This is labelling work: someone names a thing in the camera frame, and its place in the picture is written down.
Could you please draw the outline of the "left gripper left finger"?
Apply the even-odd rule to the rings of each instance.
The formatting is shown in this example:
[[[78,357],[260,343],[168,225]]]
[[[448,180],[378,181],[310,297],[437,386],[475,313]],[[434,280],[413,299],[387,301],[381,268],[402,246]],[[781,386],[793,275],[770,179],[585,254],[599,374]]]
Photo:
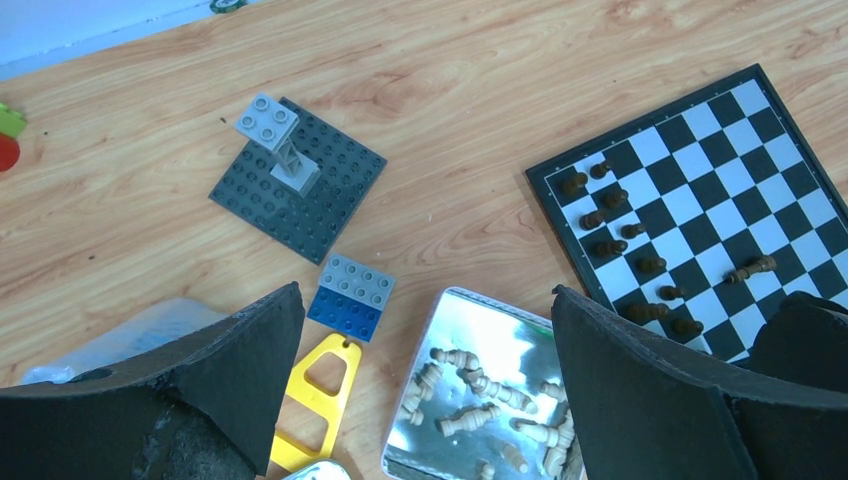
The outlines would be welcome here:
[[[252,479],[267,471],[305,309],[289,283],[73,380],[1,392],[5,479]]]

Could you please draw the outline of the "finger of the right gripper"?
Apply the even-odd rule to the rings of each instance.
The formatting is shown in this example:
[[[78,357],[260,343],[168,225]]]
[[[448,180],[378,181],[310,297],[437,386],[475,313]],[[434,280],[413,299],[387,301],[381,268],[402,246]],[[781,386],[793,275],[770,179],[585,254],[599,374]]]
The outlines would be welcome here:
[[[823,390],[847,391],[847,309],[798,291],[756,336],[749,369]]]

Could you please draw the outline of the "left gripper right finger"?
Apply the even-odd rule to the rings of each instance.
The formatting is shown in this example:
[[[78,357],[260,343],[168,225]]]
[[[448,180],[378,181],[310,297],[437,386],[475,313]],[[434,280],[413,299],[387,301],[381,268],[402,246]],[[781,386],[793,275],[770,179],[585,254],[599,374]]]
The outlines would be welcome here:
[[[843,479],[847,391],[769,377],[558,286],[556,350],[592,479]]]

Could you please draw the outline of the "folding chess board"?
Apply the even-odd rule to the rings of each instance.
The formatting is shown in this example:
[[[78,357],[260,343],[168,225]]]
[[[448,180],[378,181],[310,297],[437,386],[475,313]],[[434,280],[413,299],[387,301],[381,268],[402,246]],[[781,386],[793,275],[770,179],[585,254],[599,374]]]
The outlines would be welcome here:
[[[593,179],[590,168],[613,170]],[[562,182],[576,172],[588,183],[573,196]],[[804,291],[847,302],[847,207],[776,89],[751,65],[529,168],[528,181],[589,296],[619,315],[633,303],[664,303],[668,315],[642,327],[729,363],[742,363],[759,330],[789,294]],[[616,209],[606,192],[626,190]],[[581,215],[608,211],[583,231]],[[646,232],[621,237],[641,222]],[[598,258],[599,241],[628,249]],[[774,271],[728,284],[724,277],[770,255]],[[643,273],[641,258],[667,261]],[[661,286],[684,288],[665,301]],[[700,335],[679,335],[676,318],[703,323]]]

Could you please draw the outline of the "tall dark brown chess piece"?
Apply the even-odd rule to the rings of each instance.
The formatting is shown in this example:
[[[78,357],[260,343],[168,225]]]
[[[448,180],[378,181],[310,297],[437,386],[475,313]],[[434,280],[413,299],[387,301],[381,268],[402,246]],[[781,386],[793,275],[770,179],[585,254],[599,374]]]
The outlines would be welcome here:
[[[597,242],[592,252],[598,258],[609,258],[622,255],[627,249],[628,242],[625,240],[604,240]]]

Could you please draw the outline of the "dark brown chess rook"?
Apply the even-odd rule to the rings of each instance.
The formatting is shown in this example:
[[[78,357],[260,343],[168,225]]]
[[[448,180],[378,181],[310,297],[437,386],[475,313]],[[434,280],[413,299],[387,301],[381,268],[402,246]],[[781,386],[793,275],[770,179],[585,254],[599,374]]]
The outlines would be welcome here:
[[[587,183],[588,175],[583,172],[576,172],[562,182],[561,191],[566,196],[573,196]]]

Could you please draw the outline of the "silver tin lid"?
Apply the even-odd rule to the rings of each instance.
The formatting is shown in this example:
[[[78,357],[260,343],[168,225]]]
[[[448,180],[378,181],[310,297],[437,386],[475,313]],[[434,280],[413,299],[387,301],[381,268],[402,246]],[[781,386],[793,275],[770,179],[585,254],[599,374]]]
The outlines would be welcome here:
[[[283,480],[351,480],[347,470],[331,459],[316,461],[285,477]]]

